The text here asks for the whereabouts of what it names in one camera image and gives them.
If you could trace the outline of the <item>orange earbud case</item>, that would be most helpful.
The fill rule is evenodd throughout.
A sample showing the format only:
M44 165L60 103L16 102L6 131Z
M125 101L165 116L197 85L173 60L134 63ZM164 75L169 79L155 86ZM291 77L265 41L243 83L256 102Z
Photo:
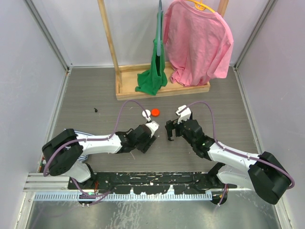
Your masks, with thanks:
M152 109L152 110L151 110L151 115L152 115L153 117L158 117L158 116L160 115L160 110L157 109L157 108Z

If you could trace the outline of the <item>white earbud case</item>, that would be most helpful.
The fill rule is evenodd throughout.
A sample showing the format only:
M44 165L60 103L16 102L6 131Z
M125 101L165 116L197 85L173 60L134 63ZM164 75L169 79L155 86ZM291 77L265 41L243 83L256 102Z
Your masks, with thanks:
M150 117L150 116L151 116L151 111L145 109L144 111L142 111L142 116L143 116L144 118Z

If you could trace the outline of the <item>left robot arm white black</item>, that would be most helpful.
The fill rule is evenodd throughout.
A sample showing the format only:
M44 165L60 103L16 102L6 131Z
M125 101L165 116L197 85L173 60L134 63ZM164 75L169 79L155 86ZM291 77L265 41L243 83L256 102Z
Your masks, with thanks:
M79 160L93 154L121 154L134 149L146 153L156 140L159 125L155 121L139 125L126 132L117 131L111 135L87 135L74 129L66 129L42 147L46 160L44 176L65 174L83 189L91 189L96 175L89 164Z

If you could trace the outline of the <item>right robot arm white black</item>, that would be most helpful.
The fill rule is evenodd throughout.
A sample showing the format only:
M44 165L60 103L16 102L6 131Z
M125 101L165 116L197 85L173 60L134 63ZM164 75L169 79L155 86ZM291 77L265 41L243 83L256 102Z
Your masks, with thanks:
M181 136L197 156L216 162L208 173L209 182L215 188L223 184L241 186L275 205L294 184L273 154L252 154L228 147L207 136L196 120L169 120L165 128L168 140L173 134Z

